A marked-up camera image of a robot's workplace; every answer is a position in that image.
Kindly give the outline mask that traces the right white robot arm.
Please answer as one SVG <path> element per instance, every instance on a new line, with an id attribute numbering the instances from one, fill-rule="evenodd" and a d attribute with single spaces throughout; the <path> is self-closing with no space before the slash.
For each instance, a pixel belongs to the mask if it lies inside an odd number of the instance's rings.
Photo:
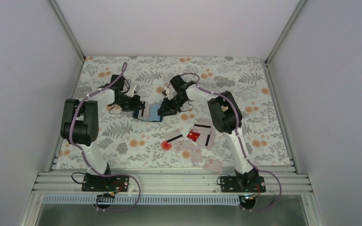
<path id="1" fill-rule="evenodd" d="M 176 115 L 187 101 L 206 102 L 215 129 L 225 136 L 231 149 L 237 187 L 243 192 L 249 191 L 259 178 L 259 169 L 247 154 L 241 128 L 242 114 L 233 95 L 229 91 L 216 93 L 206 90 L 198 84 L 199 81 L 185 82 L 182 76 L 176 75 L 170 80 L 168 86 L 172 86 L 176 94 L 163 99 L 158 115 Z"/>

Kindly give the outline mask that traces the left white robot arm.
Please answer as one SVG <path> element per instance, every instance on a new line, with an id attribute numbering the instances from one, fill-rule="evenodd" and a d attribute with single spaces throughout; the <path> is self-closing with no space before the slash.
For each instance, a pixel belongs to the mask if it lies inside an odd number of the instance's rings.
<path id="1" fill-rule="evenodd" d="M 99 87 L 81 100 L 69 98 L 64 105 L 60 135 L 79 149 L 87 165 L 84 184 L 93 182 L 101 191 L 109 189 L 113 179 L 109 164 L 94 144 L 99 134 L 99 110 L 107 105 L 118 105 L 125 112 L 144 109 L 140 96 L 127 95 L 123 90 L 125 84 L 127 80 L 122 74 L 113 75 L 109 84 Z"/>

